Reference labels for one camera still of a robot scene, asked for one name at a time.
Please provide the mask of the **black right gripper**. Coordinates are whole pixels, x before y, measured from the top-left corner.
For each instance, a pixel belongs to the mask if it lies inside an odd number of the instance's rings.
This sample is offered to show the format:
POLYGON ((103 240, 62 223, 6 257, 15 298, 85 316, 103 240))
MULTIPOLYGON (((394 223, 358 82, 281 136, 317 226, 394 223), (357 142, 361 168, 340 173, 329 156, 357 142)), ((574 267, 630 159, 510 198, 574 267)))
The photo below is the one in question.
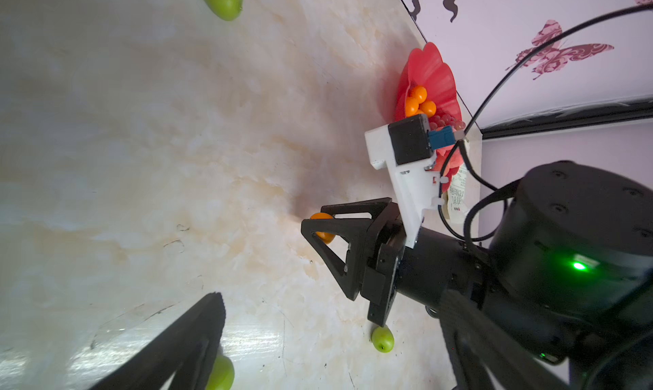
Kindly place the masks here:
POLYGON ((320 212, 333 218, 305 219, 301 233, 345 296, 355 301, 361 292, 369 301, 367 319, 372 323, 386 323, 398 294, 432 313, 439 312, 447 290, 482 308, 488 291, 485 264, 461 240, 428 228, 420 228, 414 247, 405 246, 406 230, 391 198, 323 206, 320 212), (354 253, 347 251, 341 259, 318 233, 342 238, 354 253))

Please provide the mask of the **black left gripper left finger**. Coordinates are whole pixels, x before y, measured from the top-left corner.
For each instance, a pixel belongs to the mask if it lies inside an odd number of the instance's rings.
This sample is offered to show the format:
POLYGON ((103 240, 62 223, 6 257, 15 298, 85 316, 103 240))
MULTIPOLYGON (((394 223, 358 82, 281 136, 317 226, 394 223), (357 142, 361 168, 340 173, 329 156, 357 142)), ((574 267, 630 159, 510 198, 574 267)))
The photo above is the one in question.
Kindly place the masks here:
POLYGON ((220 293, 204 296, 93 389, 204 389, 218 356, 226 311, 220 293))

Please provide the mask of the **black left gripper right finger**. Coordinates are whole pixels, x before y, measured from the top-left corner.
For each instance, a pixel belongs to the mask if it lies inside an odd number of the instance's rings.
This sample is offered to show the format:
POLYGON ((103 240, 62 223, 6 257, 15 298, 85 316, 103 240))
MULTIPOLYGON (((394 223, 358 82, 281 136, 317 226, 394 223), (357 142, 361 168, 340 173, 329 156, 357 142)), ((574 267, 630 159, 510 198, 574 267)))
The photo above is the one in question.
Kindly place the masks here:
POLYGON ((457 389, 549 389, 551 374, 457 291, 440 301, 440 326, 457 389))

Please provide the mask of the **purple fake grape bunch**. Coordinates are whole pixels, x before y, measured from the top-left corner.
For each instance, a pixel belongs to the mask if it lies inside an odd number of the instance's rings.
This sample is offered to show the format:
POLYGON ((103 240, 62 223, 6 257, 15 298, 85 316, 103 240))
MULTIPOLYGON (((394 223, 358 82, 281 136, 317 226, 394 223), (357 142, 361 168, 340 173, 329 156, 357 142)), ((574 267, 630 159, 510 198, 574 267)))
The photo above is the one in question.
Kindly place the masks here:
POLYGON ((446 126, 450 126, 454 131, 463 131, 466 128, 464 121, 457 119, 450 114, 434 115, 429 119, 430 129, 440 131, 446 126))

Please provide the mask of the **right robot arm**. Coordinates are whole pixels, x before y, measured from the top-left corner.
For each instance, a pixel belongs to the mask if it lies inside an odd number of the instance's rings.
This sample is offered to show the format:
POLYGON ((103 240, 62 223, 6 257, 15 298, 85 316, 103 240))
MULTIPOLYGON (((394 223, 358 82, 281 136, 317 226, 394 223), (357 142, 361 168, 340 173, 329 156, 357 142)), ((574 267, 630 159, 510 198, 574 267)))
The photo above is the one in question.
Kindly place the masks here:
POLYGON ((420 228, 389 198, 301 224, 345 296, 384 325, 396 294, 440 321, 460 389, 652 386, 652 192, 570 161, 482 199, 509 206, 486 248, 420 228))

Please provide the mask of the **red flower fruit bowl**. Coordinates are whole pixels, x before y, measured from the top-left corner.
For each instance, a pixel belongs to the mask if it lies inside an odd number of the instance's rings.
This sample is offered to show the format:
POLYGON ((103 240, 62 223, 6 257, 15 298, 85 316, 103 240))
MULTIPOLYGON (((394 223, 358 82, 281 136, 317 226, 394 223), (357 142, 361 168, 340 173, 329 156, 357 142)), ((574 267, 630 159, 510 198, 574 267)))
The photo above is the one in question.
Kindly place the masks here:
POLYGON ((428 100, 437 105, 436 115, 450 114, 463 120, 457 100, 457 88, 452 70, 444 62, 438 47, 427 43, 422 49, 411 51, 404 66, 396 94, 394 120, 406 119, 405 102, 413 87, 421 85, 428 92, 428 100))

